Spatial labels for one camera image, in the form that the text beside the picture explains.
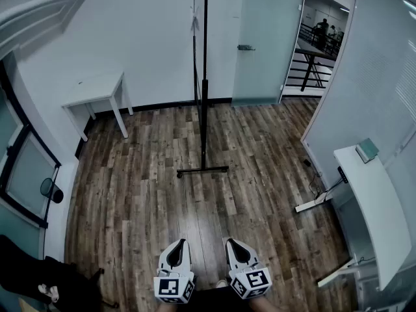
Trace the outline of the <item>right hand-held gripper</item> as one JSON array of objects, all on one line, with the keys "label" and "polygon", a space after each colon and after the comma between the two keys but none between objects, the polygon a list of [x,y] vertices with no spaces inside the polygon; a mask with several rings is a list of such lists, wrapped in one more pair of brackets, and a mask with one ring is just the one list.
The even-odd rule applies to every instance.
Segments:
[{"label": "right hand-held gripper", "polygon": [[237,239],[228,239],[226,254],[230,268],[230,285],[241,299],[262,296],[271,288],[270,272],[267,267],[257,263],[258,255],[253,248]]}]

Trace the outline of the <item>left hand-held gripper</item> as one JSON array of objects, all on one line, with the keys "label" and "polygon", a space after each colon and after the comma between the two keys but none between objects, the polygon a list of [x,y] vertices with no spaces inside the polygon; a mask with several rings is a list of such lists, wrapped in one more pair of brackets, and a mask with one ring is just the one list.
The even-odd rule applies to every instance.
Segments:
[{"label": "left hand-held gripper", "polygon": [[189,244],[179,239],[159,257],[158,274],[153,278],[156,299],[167,304],[187,304],[195,288]]}]

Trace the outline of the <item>white whiteboard with black stand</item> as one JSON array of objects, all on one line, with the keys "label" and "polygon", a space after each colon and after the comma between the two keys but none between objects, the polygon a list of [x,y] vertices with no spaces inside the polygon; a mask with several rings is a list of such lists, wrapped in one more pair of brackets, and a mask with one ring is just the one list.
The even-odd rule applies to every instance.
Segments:
[{"label": "white whiteboard with black stand", "polygon": [[193,6],[200,7],[200,30],[192,32],[193,40],[193,70],[194,70],[194,99],[198,110],[200,127],[201,159],[199,168],[180,169],[177,177],[184,174],[221,171],[227,172],[228,166],[207,166],[207,127],[209,107],[209,81],[207,78],[207,28],[208,0],[193,0]]}]

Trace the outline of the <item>person's right forearm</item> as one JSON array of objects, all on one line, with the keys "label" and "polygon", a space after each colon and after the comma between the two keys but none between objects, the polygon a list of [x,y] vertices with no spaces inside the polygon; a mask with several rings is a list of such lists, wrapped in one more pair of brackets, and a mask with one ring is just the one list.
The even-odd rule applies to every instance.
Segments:
[{"label": "person's right forearm", "polygon": [[248,305],[253,312],[273,312],[274,310],[274,306],[264,296],[248,300]]}]

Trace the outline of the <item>person's black clothing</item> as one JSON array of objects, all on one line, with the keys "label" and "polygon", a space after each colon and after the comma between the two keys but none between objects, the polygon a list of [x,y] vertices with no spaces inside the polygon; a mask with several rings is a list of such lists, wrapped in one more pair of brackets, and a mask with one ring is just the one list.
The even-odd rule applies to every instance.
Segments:
[{"label": "person's black clothing", "polygon": [[197,291],[190,302],[197,312],[253,312],[248,303],[229,287]]}]

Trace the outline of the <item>pink plush charm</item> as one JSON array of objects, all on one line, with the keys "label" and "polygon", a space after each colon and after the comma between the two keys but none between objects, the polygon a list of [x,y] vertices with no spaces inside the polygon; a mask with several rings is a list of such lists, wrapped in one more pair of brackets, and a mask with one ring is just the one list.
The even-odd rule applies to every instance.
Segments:
[{"label": "pink plush charm", "polygon": [[48,304],[57,303],[59,300],[59,290],[57,286],[48,287],[46,284],[38,286],[39,292],[46,299]]}]

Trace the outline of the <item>black mesh wastebasket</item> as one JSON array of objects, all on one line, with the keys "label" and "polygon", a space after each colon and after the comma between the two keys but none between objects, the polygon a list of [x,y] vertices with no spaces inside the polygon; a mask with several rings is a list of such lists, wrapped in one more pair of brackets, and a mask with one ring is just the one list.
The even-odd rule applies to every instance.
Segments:
[{"label": "black mesh wastebasket", "polygon": [[40,193],[55,203],[61,203],[64,198],[63,191],[61,191],[51,178],[43,180],[40,186]]}]

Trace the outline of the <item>white height-adjustable desk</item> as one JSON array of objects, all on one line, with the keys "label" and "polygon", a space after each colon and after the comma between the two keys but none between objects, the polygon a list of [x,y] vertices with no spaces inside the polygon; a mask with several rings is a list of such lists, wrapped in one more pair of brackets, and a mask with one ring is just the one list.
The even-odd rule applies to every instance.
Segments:
[{"label": "white height-adjustable desk", "polygon": [[318,282],[323,287],[344,274],[375,275],[384,290],[410,266],[411,239],[396,190],[379,160],[364,163],[354,146],[334,151],[348,184],[340,178],[332,188],[307,203],[298,213],[329,202],[333,205],[348,247],[350,260]]}]

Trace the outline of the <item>black chair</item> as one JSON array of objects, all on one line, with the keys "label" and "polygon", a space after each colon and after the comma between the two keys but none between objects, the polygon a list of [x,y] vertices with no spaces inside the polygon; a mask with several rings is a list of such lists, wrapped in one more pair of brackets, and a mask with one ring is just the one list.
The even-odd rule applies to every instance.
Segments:
[{"label": "black chair", "polygon": [[0,235],[0,286],[50,304],[52,298],[39,291],[41,285],[57,288],[58,300],[53,305],[60,312],[101,312],[101,293],[96,282],[52,257],[36,259],[7,236]]}]

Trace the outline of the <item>light wooden board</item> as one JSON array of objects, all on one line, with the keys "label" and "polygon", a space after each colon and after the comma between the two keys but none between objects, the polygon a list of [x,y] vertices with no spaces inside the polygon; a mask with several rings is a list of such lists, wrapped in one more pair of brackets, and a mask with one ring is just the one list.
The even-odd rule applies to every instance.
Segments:
[{"label": "light wooden board", "polygon": [[19,297],[18,303],[21,312],[43,312],[44,304],[32,298]]}]

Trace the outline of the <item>green book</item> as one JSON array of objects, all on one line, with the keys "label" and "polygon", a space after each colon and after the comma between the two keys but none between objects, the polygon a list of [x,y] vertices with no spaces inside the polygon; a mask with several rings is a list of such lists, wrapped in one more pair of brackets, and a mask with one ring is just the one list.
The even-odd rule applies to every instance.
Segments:
[{"label": "green book", "polygon": [[378,156],[379,149],[370,138],[366,138],[356,145],[356,152],[364,163],[368,163]]}]

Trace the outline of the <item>black-framed window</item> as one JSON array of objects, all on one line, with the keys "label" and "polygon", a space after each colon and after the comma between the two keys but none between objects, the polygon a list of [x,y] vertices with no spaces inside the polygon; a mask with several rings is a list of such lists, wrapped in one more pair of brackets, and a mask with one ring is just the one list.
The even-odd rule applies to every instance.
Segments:
[{"label": "black-framed window", "polygon": [[0,198],[41,228],[61,163],[30,122],[0,60]]}]

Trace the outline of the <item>small white table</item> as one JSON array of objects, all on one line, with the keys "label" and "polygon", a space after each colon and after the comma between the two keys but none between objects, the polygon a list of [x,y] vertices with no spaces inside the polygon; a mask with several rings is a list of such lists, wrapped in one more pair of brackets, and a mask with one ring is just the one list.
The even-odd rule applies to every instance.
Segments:
[{"label": "small white table", "polygon": [[97,101],[108,101],[110,103],[123,137],[128,138],[127,129],[116,101],[116,92],[119,88],[122,89],[122,95],[127,104],[128,113],[132,116],[133,107],[129,97],[129,92],[127,91],[125,85],[125,74],[122,70],[112,71],[107,74],[79,81],[66,94],[66,98],[64,99],[61,107],[84,142],[87,142],[88,138],[84,133],[84,129],[79,127],[71,108],[78,105],[84,105],[90,117],[95,120],[96,115],[91,104]]}]

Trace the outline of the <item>black railing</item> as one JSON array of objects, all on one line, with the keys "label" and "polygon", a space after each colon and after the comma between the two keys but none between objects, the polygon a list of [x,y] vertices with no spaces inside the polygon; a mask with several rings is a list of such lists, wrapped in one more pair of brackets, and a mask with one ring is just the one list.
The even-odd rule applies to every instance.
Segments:
[{"label": "black railing", "polygon": [[327,87],[341,41],[320,34],[320,28],[300,25],[283,95],[320,97]]}]

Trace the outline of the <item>frosted glass door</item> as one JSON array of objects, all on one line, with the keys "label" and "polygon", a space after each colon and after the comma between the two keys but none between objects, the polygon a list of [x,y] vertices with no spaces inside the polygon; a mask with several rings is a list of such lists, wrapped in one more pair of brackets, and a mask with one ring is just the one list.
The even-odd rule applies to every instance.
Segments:
[{"label": "frosted glass door", "polygon": [[242,0],[234,106],[276,104],[296,47],[304,0]]}]

